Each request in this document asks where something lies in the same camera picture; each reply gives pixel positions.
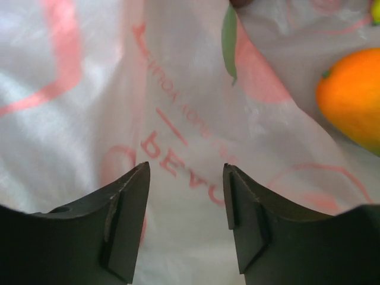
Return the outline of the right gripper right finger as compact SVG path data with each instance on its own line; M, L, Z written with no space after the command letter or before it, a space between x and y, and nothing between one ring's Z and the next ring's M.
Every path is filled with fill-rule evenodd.
M246 284L379 283L379 206L330 216L296 204L225 164L223 192Z

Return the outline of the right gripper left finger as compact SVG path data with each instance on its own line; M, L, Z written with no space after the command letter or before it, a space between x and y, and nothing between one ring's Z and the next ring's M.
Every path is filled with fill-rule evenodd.
M150 165L48 213L1 207L2 284L131 284Z

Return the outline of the pink plastic bag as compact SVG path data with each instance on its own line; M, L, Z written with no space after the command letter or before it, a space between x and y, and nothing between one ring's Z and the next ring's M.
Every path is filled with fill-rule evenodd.
M2 1L1 205L47 213L150 165L134 284L243 284L223 166L337 215L379 157L320 114L330 65L379 46L370 1Z

